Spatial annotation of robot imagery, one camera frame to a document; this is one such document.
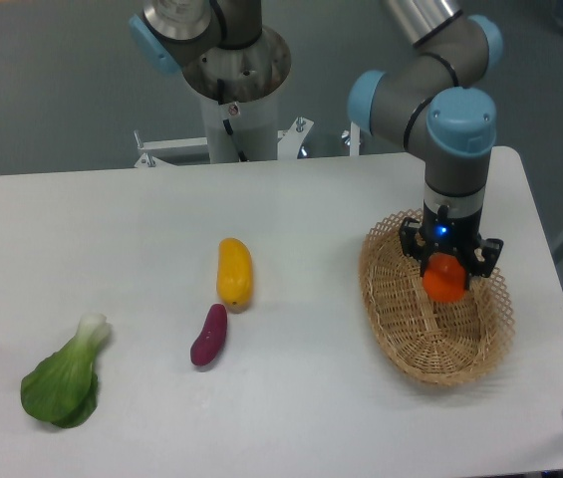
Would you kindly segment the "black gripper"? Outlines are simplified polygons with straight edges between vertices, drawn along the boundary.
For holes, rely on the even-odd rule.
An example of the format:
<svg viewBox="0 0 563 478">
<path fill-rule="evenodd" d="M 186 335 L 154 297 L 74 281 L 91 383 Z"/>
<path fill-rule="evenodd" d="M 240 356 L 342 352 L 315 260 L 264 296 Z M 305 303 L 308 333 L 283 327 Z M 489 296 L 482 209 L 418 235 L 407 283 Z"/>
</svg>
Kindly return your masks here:
<svg viewBox="0 0 563 478">
<path fill-rule="evenodd" d="M 481 214 L 482 209 L 478 209 L 468 216 L 451 217 L 447 206 L 433 212 L 424 205 L 422 219 L 409 216 L 401 223 L 399 238 L 403 255 L 419 263 L 421 277 L 431 255 L 454 256 L 465 267 L 464 289 L 469 290 L 473 278 L 491 276 L 504 247 L 501 239 L 481 239 Z"/>
</svg>

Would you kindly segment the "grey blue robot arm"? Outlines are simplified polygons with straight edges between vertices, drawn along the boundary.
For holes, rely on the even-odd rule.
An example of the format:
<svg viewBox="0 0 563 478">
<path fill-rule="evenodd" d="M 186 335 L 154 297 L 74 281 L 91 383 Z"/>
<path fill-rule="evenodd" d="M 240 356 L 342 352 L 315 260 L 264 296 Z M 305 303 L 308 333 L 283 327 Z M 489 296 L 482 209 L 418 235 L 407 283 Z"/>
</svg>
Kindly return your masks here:
<svg viewBox="0 0 563 478">
<path fill-rule="evenodd" d="M 428 295 L 454 301 L 473 278 L 490 276 L 503 247 L 479 232 L 496 107 L 476 87 L 499 61 L 503 41 L 495 24 L 464 15 L 453 1 L 392 1 L 388 8 L 416 58 L 394 76 L 360 75 L 348 117 L 424 162 L 422 218 L 406 218 L 398 234 Z M 259 2 L 148 1 L 129 28 L 152 66 L 183 74 L 206 107 L 213 161 L 278 157 L 274 96 L 291 56 L 263 24 Z"/>
</svg>

